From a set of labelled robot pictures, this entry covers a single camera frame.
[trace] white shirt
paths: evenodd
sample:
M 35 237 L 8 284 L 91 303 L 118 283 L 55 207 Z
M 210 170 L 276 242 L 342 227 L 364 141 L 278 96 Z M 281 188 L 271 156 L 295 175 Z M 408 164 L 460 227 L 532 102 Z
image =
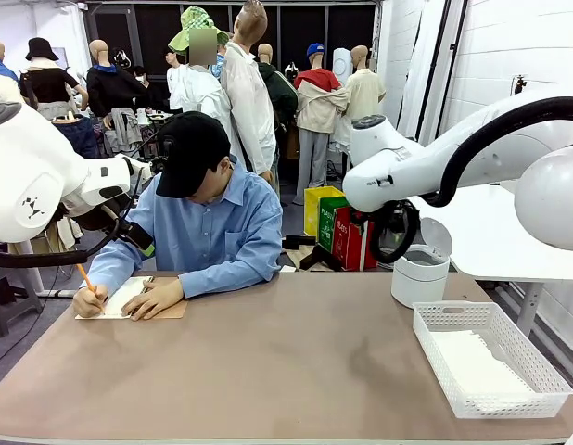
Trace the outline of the white shirt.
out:
M 350 93 L 349 108 L 346 115 L 355 120 L 379 114 L 379 97 L 386 93 L 377 74 L 367 68 L 361 68 L 346 81 Z
M 10 77 L 0 75 L 0 103 L 2 102 L 25 103 L 20 95 L 19 84 Z
M 185 101 L 182 111 L 200 111 L 218 120 L 231 143 L 231 153 L 237 156 L 245 168 L 241 145 L 231 123 L 231 102 L 227 93 L 204 67 L 188 66 L 185 74 Z
M 167 70 L 167 86 L 171 96 L 169 97 L 170 109 L 183 109 L 186 101 L 185 98 L 185 76 L 186 65 L 180 65 L 177 68 Z
M 221 85 L 231 100 L 236 130 L 253 171 L 270 170 L 274 161 L 274 110 L 253 57 L 233 42 L 226 46 Z

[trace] pencil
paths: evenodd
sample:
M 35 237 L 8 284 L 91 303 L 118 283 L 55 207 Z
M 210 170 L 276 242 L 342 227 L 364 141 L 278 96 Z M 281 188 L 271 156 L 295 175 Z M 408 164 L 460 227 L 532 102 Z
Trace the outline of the pencil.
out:
M 89 280 L 89 277 L 87 276 L 86 272 L 84 271 L 83 265 L 82 265 L 82 264 L 77 264 L 77 265 L 76 265 L 76 268 L 79 270 L 79 272 L 80 272 L 81 275 L 83 276 L 83 279 L 84 279 L 84 281 L 86 282 L 86 285 L 87 285 L 87 287 L 89 288 L 89 290 L 96 295 L 95 286 L 93 286 L 93 285 L 91 284 L 91 281 Z M 105 310 L 103 309 L 103 305 L 101 305 L 99 309 L 101 310 L 101 312 L 105 313 Z

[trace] red shirt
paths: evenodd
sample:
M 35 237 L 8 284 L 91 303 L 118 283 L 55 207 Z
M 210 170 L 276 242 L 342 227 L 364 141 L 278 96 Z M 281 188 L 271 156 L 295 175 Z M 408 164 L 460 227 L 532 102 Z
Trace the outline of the red shirt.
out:
M 323 68 L 307 70 L 300 73 L 299 76 L 297 76 L 297 79 L 295 79 L 295 88 L 299 88 L 299 85 L 301 85 L 301 81 L 303 80 L 313 83 L 318 88 L 322 88 L 327 92 L 336 90 L 340 86 L 340 82 L 334 73 L 332 71 L 324 70 Z

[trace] green bucket hat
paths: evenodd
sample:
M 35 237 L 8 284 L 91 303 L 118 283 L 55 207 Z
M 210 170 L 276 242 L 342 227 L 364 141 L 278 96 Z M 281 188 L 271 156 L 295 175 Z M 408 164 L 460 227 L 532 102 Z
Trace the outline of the green bucket hat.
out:
M 229 36 L 214 26 L 214 21 L 209 17 L 208 12 L 198 6 L 191 6 L 182 14 L 182 30 L 169 42 L 169 48 L 177 54 L 185 56 L 185 50 L 190 46 L 190 30 L 216 30 L 216 41 L 218 45 L 226 45 Z

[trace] stool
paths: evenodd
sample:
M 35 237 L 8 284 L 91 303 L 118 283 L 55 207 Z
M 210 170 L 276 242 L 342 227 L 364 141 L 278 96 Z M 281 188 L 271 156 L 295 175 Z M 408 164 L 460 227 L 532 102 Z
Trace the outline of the stool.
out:
M 25 299 L 18 299 L 16 303 L 10 304 L 7 307 L 0 305 L 0 337 L 8 335 L 8 321 L 21 315 L 25 311 L 34 310 L 41 312 L 42 304 L 31 285 L 31 280 L 27 275 L 25 269 L 4 269 L 0 267 L 0 280 L 7 278 L 7 275 L 14 273 L 25 289 L 17 289 L 20 294 L 26 295 Z

